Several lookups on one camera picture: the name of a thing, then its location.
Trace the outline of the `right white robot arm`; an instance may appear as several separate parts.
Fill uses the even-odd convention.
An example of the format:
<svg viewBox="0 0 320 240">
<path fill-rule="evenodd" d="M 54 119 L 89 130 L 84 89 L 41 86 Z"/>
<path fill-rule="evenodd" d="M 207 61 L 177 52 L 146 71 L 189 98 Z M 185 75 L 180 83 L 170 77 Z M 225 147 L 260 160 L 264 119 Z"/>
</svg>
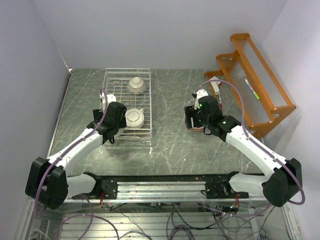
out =
<svg viewBox="0 0 320 240">
<path fill-rule="evenodd" d="M 276 206 L 282 207 L 302 190 L 302 165 L 273 152 L 251 135 L 234 117 L 224 116 L 218 101 L 207 93 L 194 93 L 194 105 L 186 106 L 185 125 L 188 129 L 201 129 L 207 136 L 213 135 L 248 157 L 263 173 L 262 176 L 234 173 L 220 186 L 226 198 L 237 192 L 263 196 Z"/>
</svg>

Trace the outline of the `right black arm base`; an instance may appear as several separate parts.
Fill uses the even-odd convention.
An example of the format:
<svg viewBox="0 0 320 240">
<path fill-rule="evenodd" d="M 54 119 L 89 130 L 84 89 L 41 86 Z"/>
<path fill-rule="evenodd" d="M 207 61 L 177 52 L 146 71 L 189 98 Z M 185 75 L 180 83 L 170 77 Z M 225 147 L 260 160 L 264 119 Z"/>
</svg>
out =
<svg viewBox="0 0 320 240">
<path fill-rule="evenodd" d="M 205 182 L 205 190 L 200 192 L 207 199 L 235 199 L 236 195 L 239 195 L 240 199 L 248 199 L 249 194 L 247 192 L 236 192 L 229 183 L 231 177 L 238 173 L 238 171 L 232 171 L 228 174 L 201 175 L 199 179 Z"/>
</svg>

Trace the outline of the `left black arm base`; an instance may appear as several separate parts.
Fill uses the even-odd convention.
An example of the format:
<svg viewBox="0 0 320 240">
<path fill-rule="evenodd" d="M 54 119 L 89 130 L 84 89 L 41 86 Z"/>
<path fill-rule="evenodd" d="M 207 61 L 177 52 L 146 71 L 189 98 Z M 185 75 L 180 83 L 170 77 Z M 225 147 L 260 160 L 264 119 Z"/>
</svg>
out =
<svg viewBox="0 0 320 240">
<path fill-rule="evenodd" d="M 79 197 L 84 194 L 89 199 L 115 200 L 118 195 L 118 184 L 108 176 L 98 176 L 91 172 L 84 172 L 78 176 L 67 178 L 68 198 Z"/>
</svg>

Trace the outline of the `white handled soup bowl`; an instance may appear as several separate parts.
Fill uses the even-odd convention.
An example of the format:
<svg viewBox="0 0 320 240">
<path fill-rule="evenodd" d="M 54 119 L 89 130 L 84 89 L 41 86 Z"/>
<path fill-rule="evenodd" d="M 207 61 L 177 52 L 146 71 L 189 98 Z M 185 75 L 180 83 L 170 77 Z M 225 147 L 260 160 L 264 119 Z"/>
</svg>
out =
<svg viewBox="0 0 320 240">
<path fill-rule="evenodd" d="M 126 128 L 127 129 L 140 129 L 145 122 L 144 110 L 131 108 L 125 113 Z"/>
</svg>

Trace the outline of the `white wire dish rack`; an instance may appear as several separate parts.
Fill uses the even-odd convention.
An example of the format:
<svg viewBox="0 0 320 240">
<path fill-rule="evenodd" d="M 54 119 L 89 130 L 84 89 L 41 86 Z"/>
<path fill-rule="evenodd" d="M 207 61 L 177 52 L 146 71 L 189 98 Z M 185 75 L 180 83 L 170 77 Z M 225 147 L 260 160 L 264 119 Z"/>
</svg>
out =
<svg viewBox="0 0 320 240">
<path fill-rule="evenodd" d="M 129 81 L 141 78 L 146 90 L 141 94 L 133 94 L 128 90 Z M 106 68 L 103 85 L 107 94 L 113 94 L 117 102 L 130 109 L 142 109 L 144 123 L 140 128 L 122 128 L 115 135 L 116 140 L 150 142 L 152 138 L 152 96 L 151 70 L 149 68 Z"/>
</svg>

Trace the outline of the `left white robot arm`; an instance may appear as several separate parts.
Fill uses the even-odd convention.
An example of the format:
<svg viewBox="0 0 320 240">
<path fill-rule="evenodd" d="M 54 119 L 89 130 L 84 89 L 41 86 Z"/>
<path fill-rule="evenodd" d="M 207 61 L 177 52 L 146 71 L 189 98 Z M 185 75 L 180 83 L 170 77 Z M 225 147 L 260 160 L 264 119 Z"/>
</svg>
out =
<svg viewBox="0 0 320 240">
<path fill-rule="evenodd" d="M 71 172 L 93 150 L 115 142 L 115 135 L 127 126 L 126 111 L 126 106 L 116 101 L 105 110 L 93 110 L 93 121 L 78 138 L 47 159 L 38 157 L 32 162 L 25 194 L 51 210 L 80 194 L 98 198 L 103 191 L 100 176 L 90 172 L 71 176 Z"/>
</svg>

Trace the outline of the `red patterned bowl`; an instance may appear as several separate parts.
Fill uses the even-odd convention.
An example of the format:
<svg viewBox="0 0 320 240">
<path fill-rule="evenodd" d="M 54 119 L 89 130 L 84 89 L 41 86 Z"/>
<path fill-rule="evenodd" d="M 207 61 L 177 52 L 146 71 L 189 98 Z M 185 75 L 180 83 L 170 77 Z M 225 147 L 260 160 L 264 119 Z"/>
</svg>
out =
<svg viewBox="0 0 320 240">
<path fill-rule="evenodd" d="M 204 130 L 204 127 L 196 127 L 196 128 L 192 128 L 192 127 L 190 127 L 190 128 L 188 128 L 188 125 L 187 125 L 187 121 L 185 120 L 184 121 L 184 123 L 185 123 L 185 126 L 187 127 L 187 129 L 189 130 L 189 131 L 191 131 L 191 132 L 193 132 L 193 133 L 200 133 L 200 132 L 202 132 L 203 130 Z"/>
</svg>

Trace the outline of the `beige patterned bowl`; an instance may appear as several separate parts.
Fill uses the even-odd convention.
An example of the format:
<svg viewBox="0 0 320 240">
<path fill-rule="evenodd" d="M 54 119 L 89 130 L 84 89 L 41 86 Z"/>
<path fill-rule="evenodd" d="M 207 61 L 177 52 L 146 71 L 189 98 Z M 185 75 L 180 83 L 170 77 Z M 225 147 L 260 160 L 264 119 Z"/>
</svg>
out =
<svg viewBox="0 0 320 240">
<path fill-rule="evenodd" d="M 147 84 L 141 77 L 135 76 L 128 81 L 127 89 L 134 95 L 141 95 L 146 91 Z"/>
</svg>

